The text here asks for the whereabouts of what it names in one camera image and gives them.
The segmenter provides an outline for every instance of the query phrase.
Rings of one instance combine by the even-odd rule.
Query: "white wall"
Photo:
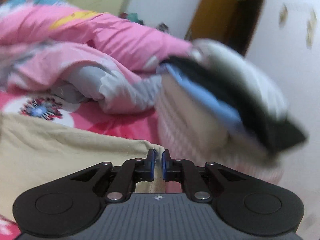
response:
[[[184,38],[200,0],[130,0],[127,11],[138,13],[146,25],[164,22],[172,35]]]
[[[289,16],[286,25],[280,28],[283,3],[288,4]],[[296,5],[300,12],[291,9]],[[311,49],[306,46],[308,5],[314,7],[319,25]],[[299,233],[305,240],[319,240],[320,0],[266,0],[246,57],[276,81],[291,102],[291,115],[310,133],[305,147],[284,157],[281,186],[304,201],[306,212]]]

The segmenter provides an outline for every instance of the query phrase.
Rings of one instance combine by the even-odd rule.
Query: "brown door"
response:
[[[202,0],[190,26],[191,40],[210,38],[223,42],[237,5],[237,0]]]

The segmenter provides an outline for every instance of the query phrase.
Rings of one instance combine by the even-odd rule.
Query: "pink quilt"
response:
[[[137,115],[106,115],[97,102],[70,104],[50,94],[13,95],[0,92],[0,111],[35,116],[99,134],[159,144],[154,110]],[[13,240],[19,234],[16,224],[0,216],[0,240]]]

